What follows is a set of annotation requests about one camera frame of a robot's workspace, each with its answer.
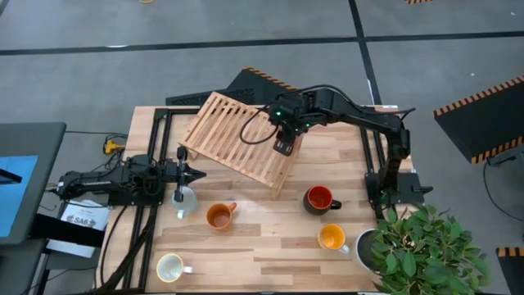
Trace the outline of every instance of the black floor stripe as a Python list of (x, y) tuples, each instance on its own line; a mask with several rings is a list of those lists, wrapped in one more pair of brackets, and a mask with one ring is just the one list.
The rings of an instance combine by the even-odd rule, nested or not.
[(2, 13), (4, 10), (6, 10), (6, 6), (9, 0), (0, 0), (0, 16), (2, 16)]
[(456, 39), (486, 39), (524, 37), (524, 31), (508, 31), (493, 33), (460, 33), (460, 34), (418, 34), (396, 36), (370, 36), (366, 42), (424, 41), (424, 40), (456, 40)]
[(268, 45), (297, 45), (297, 44), (329, 44), (356, 42), (356, 37), (326, 37), (326, 38), (295, 38), (295, 39), (261, 39), (244, 41), (216, 41), (195, 43), (168, 43), (151, 45), (128, 45), (128, 46), (98, 46), (84, 48), (40, 48), (40, 49), (7, 49), (0, 50), (0, 56), (14, 55), (40, 55), (40, 54), (66, 54), (66, 53), (90, 53), (90, 52), (131, 52), (151, 50), (173, 50), (194, 48), (232, 48), (248, 46)]
[(378, 92), (377, 79), (375, 78), (375, 71), (373, 70), (373, 64), (371, 57), (369, 56), (368, 45), (366, 44), (366, 38), (364, 37), (364, 28), (362, 27), (362, 21), (360, 20), (359, 9), (355, 0), (349, 0), (351, 15), (353, 16), (353, 22), (355, 23), (355, 30), (357, 32), (357, 39), (360, 47), (360, 54), (362, 55), (362, 61), (364, 62), (364, 70), (368, 77), (369, 86), (371, 87), (371, 95), (373, 96), (373, 103), (377, 105), (382, 104), (380, 99), (380, 93)]

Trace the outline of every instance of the plant pot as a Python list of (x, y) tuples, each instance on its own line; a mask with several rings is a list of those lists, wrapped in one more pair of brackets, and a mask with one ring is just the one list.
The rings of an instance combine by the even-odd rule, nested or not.
[(376, 274), (379, 269), (373, 264), (372, 234), (375, 229), (367, 229), (351, 245), (350, 255), (352, 261), (357, 261), (361, 266)]

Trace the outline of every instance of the potted plant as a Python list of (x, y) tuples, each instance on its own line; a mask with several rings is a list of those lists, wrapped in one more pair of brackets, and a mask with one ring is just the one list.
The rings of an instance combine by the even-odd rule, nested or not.
[(473, 294), (489, 281), (486, 254), (454, 217), (441, 219), (431, 205), (409, 218), (393, 209), (355, 241), (358, 260), (380, 276), (379, 292), (390, 294)]

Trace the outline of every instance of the wooden table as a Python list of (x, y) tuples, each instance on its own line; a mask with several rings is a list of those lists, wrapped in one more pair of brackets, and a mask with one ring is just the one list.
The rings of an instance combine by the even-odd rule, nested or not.
[[(155, 108), (135, 108), (125, 157), (147, 153)], [(193, 117), (174, 116), (168, 158), (176, 159), (178, 141)], [(157, 151), (160, 150), (162, 130), (161, 126)], [(379, 167), (371, 132), (368, 137), (374, 165)], [(175, 184), (168, 185), (165, 203), (159, 207), (156, 220), (147, 292), (374, 290), (371, 276), (364, 268), (343, 253), (320, 248), (316, 239), (323, 225), (337, 223), (346, 231), (346, 244), (351, 245), (365, 229), (376, 225), (364, 187), (366, 163), (357, 127), (337, 123), (312, 128), (304, 137), (300, 154), (277, 201), (271, 201), (271, 191), (263, 184), (203, 156), (190, 164), (207, 173), (207, 177), (190, 185), (198, 196), (199, 206), (187, 219), (179, 220), (169, 200)], [(402, 162), (401, 170), (412, 168), (410, 158)], [(316, 184), (328, 186), (335, 199), (342, 202), (342, 209), (329, 211), (324, 216), (306, 213), (302, 198), (305, 191)], [(234, 224), (224, 232), (206, 223), (207, 209), (220, 202), (238, 204)], [(120, 210), (115, 208), (111, 212), (108, 229)], [(129, 249), (135, 211), (136, 207), (127, 209), (111, 237), (105, 279)], [(148, 215), (145, 210), (142, 225)], [(156, 276), (156, 263), (170, 252), (179, 254), (195, 273), (185, 274), (171, 284), (160, 281)], [(141, 260), (140, 252), (135, 260), (131, 286), (138, 285)]]

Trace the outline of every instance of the wooden dish rack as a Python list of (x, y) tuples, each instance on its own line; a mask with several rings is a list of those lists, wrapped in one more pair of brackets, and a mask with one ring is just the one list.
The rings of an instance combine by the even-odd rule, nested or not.
[[(272, 189), (275, 199), (298, 154), (302, 137), (295, 141), (293, 152), (285, 157), (273, 150), (274, 136), (265, 143), (250, 145), (240, 140), (242, 126), (257, 109), (220, 93), (212, 93), (192, 121), (180, 142), (186, 148), (227, 166)], [(243, 138), (255, 142), (275, 129), (269, 115), (260, 112), (245, 128)]]

